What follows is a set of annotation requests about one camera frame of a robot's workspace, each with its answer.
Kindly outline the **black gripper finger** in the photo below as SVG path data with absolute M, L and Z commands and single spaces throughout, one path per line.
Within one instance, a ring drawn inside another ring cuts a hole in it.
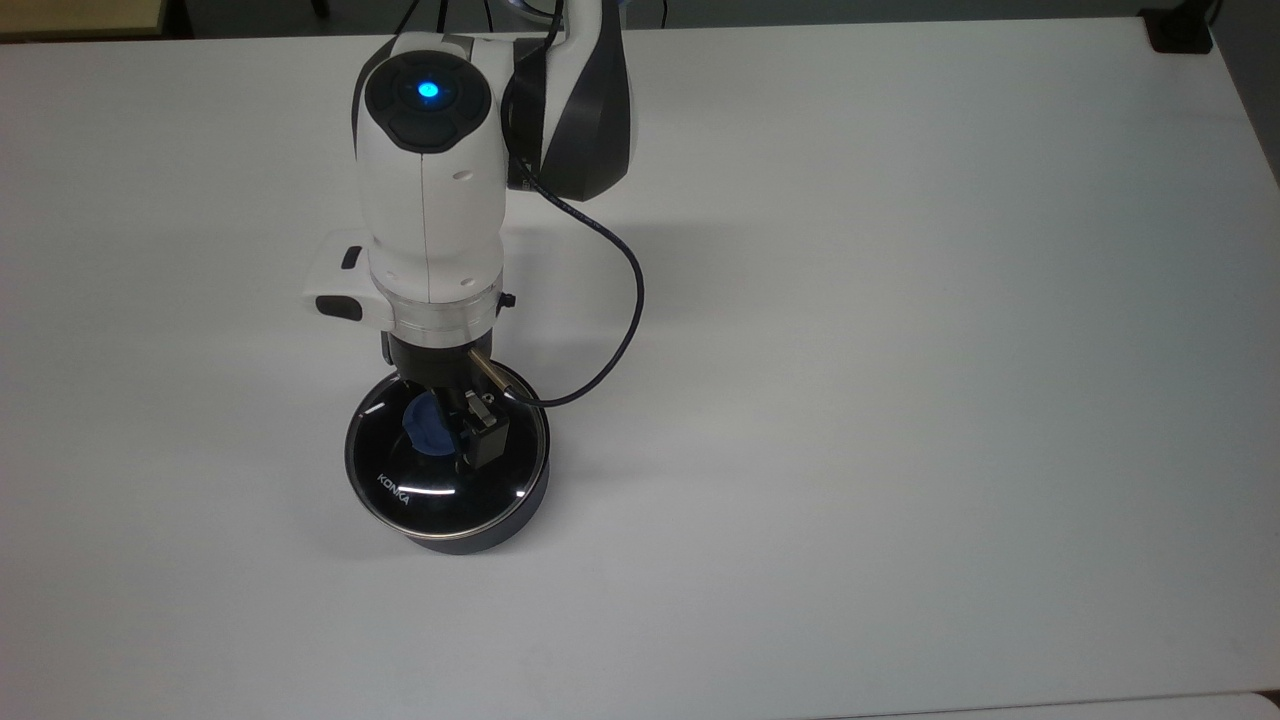
M 484 468 L 506 452 L 509 416 L 495 396 L 466 391 L 462 425 L 463 457 L 471 468 Z

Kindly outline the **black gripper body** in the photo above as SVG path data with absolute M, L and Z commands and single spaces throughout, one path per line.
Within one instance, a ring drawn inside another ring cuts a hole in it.
M 461 405 L 468 395 L 483 397 L 483 372 L 471 351 L 483 354 L 483 337 L 448 348 L 408 343 L 389 332 L 380 333 L 381 354 L 394 372 L 380 382 L 380 393 L 404 386 L 420 391 L 443 391 L 445 404 Z

